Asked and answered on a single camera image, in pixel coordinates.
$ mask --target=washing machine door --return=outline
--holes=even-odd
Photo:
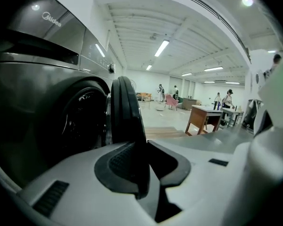
[[[111,89],[111,131],[113,143],[124,141],[146,144],[138,100],[131,81],[121,76]]]

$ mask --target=midea logo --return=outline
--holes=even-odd
[[[51,21],[53,24],[57,25],[57,26],[61,26],[61,23],[59,23],[56,19],[53,19],[52,16],[50,16],[50,13],[49,12],[44,12],[42,14],[42,18],[45,19],[45,20],[49,20]]]

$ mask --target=white shirt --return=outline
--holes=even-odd
[[[214,101],[217,101],[217,102],[221,101],[220,95],[217,95]]]
[[[226,97],[224,97],[224,99],[223,99],[223,103],[225,103],[227,106],[231,106],[231,105],[233,106],[232,97],[226,95]]]

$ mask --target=black hair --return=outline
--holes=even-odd
[[[281,59],[282,59],[281,55],[276,54],[276,55],[274,56],[274,64],[279,63],[279,62],[281,61]]]

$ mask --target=black pants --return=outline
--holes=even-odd
[[[223,104],[223,108],[231,108],[231,107],[226,105],[226,104]],[[225,113],[222,113],[222,119],[224,119],[224,118],[225,118]],[[224,126],[225,125],[225,121],[221,121],[220,124],[222,126]]]

